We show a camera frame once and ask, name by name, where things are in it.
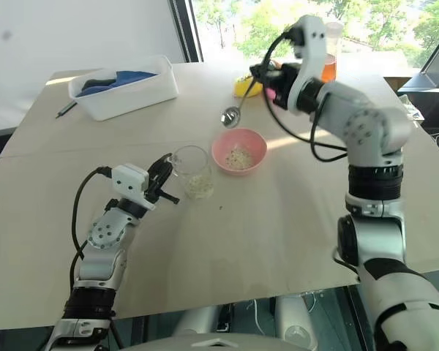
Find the window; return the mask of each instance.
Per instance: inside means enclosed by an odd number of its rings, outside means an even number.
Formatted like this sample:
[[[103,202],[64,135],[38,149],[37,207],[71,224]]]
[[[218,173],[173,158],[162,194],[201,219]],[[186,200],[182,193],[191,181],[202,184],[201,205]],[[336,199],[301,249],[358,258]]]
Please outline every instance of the window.
[[[204,61],[257,63],[304,14],[344,24],[341,67],[385,76],[417,73],[439,44],[439,0],[187,0]],[[289,45],[277,59],[292,59]]]

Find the blue cloth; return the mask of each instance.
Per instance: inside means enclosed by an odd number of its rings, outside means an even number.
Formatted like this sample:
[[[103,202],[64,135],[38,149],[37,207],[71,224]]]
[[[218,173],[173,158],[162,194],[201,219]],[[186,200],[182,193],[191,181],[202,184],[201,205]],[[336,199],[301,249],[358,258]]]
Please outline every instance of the blue cloth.
[[[154,77],[156,74],[149,72],[133,72],[133,71],[118,71],[116,76],[116,82],[110,84],[109,86],[91,86],[80,92],[76,97],[84,97],[90,94],[100,93],[101,91],[106,91],[118,86],[124,86],[125,84],[130,84],[143,80],[146,78]]]

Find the glass beaker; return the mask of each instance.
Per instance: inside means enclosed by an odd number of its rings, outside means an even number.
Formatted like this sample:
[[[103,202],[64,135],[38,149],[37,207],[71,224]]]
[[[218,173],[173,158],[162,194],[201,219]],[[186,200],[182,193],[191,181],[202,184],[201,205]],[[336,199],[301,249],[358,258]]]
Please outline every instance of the glass beaker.
[[[341,37],[343,25],[339,22],[330,22],[325,25],[327,57],[322,71],[322,81],[327,83],[337,78],[337,57],[341,51]]]
[[[198,146],[184,146],[171,157],[173,172],[191,199],[205,199],[213,194],[213,176],[209,157]]]

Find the orange liquid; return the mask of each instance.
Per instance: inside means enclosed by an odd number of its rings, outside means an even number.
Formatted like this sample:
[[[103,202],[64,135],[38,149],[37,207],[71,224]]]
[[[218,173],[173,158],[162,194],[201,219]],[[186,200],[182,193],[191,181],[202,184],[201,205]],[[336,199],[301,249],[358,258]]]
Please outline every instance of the orange liquid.
[[[337,60],[335,56],[327,53],[327,58],[325,60],[325,67],[322,71],[322,81],[324,83],[330,80],[335,80],[337,78]]]

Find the pink bowl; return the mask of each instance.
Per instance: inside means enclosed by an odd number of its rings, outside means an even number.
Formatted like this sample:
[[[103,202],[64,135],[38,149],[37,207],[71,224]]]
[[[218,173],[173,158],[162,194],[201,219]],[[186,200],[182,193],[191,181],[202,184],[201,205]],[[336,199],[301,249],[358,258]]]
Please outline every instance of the pink bowl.
[[[235,148],[243,148],[250,152],[254,165],[245,170],[231,170],[226,165],[226,157]],[[251,129],[229,129],[213,142],[211,153],[213,160],[226,173],[233,176],[245,176],[250,174],[262,162],[266,154],[266,141],[260,134]]]

